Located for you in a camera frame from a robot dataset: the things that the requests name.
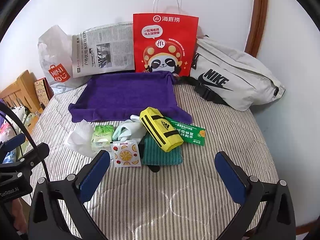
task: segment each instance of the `purple fabric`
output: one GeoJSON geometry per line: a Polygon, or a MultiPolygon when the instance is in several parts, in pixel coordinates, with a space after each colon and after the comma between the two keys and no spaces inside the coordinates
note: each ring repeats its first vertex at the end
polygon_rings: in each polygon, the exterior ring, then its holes
{"type": "Polygon", "coordinates": [[[3,124],[3,122],[4,122],[4,118],[0,115],[0,128],[3,124]]]}
{"type": "Polygon", "coordinates": [[[191,115],[177,106],[174,82],[167,71],[94,75],[68,109],[73,122],[124,121],[150,106],[163,116],[191,123],[191,115]]]}

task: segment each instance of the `wooden headboard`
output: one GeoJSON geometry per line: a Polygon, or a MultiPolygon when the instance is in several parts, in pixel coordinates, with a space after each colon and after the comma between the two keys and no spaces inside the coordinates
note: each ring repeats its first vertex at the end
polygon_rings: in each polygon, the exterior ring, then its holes
{"type": "Polygon", "coordinates": [[[23,72],[14,83],[1,91],[0,98],[4,100],[8,107],[25,106],[32,113],[37,112],[40,108],[34,81],[28,70],[23,72]]]}

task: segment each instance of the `blue gripper pad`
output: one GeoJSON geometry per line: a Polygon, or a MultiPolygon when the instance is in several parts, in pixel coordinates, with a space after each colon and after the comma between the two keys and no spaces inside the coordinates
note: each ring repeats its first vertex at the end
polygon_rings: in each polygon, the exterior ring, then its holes
{"type": "Polygon", "coordinates": [[[241,182],[238,175],[223,157],[222,153],[218,152],[216,154],[214,158],[214,166],[216,167],[216,170],[218,171],[233,201],[243,205],[246,198],[245,185],[241,182]]]}
{"type": "Polygon", "coordinates": [[[11,152],[13,149],[17,148],[19,145],[26,141],[26,136],[23,133],[16,135],[10,140],[4,142],[3,150],[7,153],[11,152]]]}
{"type": "Polygon", "coordinates": [[[82,204],[91,200],[104,174],[109,168],[109,165],[110,155],[106,151],[97,161],[97,163],[92,167],[88,175],[82,180],[80,184],[80,193],[78,195],[78,198],[82,204]]]}

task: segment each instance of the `green card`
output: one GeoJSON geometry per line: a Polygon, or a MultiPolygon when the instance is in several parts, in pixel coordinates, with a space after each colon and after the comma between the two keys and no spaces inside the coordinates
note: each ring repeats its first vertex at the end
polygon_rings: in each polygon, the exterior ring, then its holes
{"type": "Polygon", "coordinates": [[[177,122],[169,117],[166,117],[166,119],[176,130],[178,130],[183,141],[188,143],[199,144],[201,146],[204,145],[205,128],[185,124],[182,122],[177,122]]]}

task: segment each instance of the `cartoon panda face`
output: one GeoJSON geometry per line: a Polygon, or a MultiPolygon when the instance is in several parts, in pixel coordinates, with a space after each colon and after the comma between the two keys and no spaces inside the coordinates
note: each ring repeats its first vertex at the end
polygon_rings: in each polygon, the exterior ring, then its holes
{"type": "Polygon", "coordinates": [[[156,56],[149,61],[153,71],[163,70],[171,73],[175,70],[177,63],[177,58],[169,54],[156,56]]]}

